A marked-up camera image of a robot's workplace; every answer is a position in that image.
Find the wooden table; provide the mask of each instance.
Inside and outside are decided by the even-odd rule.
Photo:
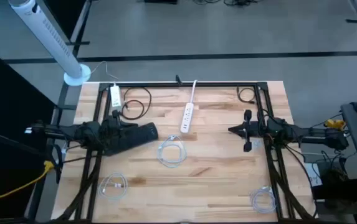
[[[91,121],[99,83],[86,83],[82,87],[74,123]],[[268,82],[276,117],[292,123],[283,82]],[[250,204],[249,195],[262,186],[270,185],[264,144],[252,139],[253,150],[243,152],[244,140],[228,132],[228,128],[241,124],[244,110],[250,109],[253,118],[256,105],[237,99],[234,87],[196,88],[195,110],[189,134],[181,134],[185,104],[191,88],[149,88],[152,104],[139,124],[154,122],[159,141],[102,159],[100,178],[112,172],[121,172],[128,179],[127,194],[120,201],[110,201],[97,195],[93,222],[276,222],[276,213],[257,213]],[[243,99],[252,97],[243,91]],[[106,96],[103,96],[100,119]],[[127,100],[137,99],[147,106],[149,96],[141,89],[130,90]],[[135,116],[140,107],[134,105],[127,116]],[[160,143],[170,134],[184,139],[188,158],[177,168],[167,168],[156,158]],[[178,156],[178,150],[167,147],[167,158]],[[67,159],[85,156],[85,150],[72,149]],[[308,210],[314,212],[312,193],[304,171],[286,150],[283,158],[293,194]],[[52,218],[58,217],[79,191],[84,161],[64,165]],[[89,194],[84,201],[85,217]]]

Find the coiled white cable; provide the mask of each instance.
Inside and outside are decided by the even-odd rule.
[[[113,182],[114,177],[121,178],[121,181],[123,182],[123,184]],[[121,193],[120,195],[117,195],[117,196],[107,195],[105,192],[106,192],[106,188],[108,187],[108,184],[112,184],[115,188],[123,188],[123,193]],[[126,177],[119,172],[114,172],[114,173],[110,174],[108,177],[105,177],[101,181],[100,185],[98,186],[98,194],[102,197],[109,199],[109,200],[120,200],[127,193],[127,188],[128,188],[128,182],[127,182]]]
[[[173,141],[175,138],[179,139],[182,147],[179,144],[173,144],[173,143],[166,144],[168,141]],[[168,160],[163,157],[163,149],[168,146],[175,146],[179,149],[179,159],[178,160]],[[178,137],[176,135],[168,136],[168,139],[164,140],[164,142],[160,144],[158,151],[157,151],[157,158],[166,167],[175,168],[175,167],[179,166],[182,163],[182,161],[184,161],[186,159],[186,149],[184,146],[184,142],[181,140],[180,137]]]
[[[260,207],[260,205],[257,203],[257,198],[263,194],[267,194],[271,198],[271,202],[268,207]],[[255,190],[254,192],[252,192],[250,195],[250,202],[251,202],[253,208],[260,213],[273,212],[273,211],[275,211],[275,208],[277,206],[275,203],[274,194],[272,193],[272,190],[270,187],[262,187],[261,189]]]

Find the white power strip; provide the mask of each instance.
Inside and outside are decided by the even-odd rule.
[[[118,85],[114,84],[112,87],[110,87],[110,96],[112,99],[112,108],[121,106],[120,87]]]
[[[183,121],[181,123],[181,129],[180,129],[180,131],[182,133],[188,133],[189,132],[189,127],[191,126],[191,120],[192,120],[193,108],[194,108],[193,97],[194,97],[194,94],[195,94],[196,82],[197,82],[197,80],[195,80],[193,82],[191,101],[185,105]]]

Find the floor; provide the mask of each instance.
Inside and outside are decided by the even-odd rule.
[[[350,1],[263,0],[236,8],[222,1],[200,6],[190,0],[178,5],[100,0],[90,9],[83,35],[83,41],[91,43],[81,46],[78,57],[357,51],[357,24],[345,22],[357,19]],[[42,0],[37,2],[50,15]],[[0,57],[50,58],[7,1],[0,1]],[[98,63],[86,64],[94,69]],[[119,81],[171,81],[176,74],[183,80],[283,80],[299,126],[319,123],[337,114],[341,104],[357,101],[357,56],[142,60],[108,66]],[[11,67],[57,102],[63,70],[56,63]],[[111,80],[103,67],[90,79]],[[79,93],[79,87],[70,87],[65,103],[77,104]],[[73,117],[66,112],[62,122],[71,124]],[[302,149],[329,150],[307,145]],[[354,151],[351,146],[345,153]],[[317,159],[321,156],[307,156],[308,161]],[[357,177],[356,156],[346,167],[351,178]],[[39,221],[47,220],[52,210],[57,186],[50,179]]]

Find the yellow cable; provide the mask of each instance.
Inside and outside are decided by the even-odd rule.
[[[45,165],[44,172],[38,178],[36,178],[35,180],[33,180],[33,181],[31,181],[31,182],[29,182],[29,183],[27,183],[27,184],[25,184],[25,185],[23,185],[21,187],[16,188],[16,189],[14,189],[14,190],[12,190],[12,191],[10,191],[8,193],[0,195],[0,198],[7,197],[8,195],[11,195],[11,194],[13,194],[13,193],[15,193],[15,192],[17,192],[19,190],[22,190],[23,188],[25,188],[27,186],[30,186],[30,185],[36,183],[37,181],[41,180],[41,178],[43,178],[48,173],[48,171],[50,171],[51,169],[54,168],[54,165],[50,161],[45,161],[44,165]]]

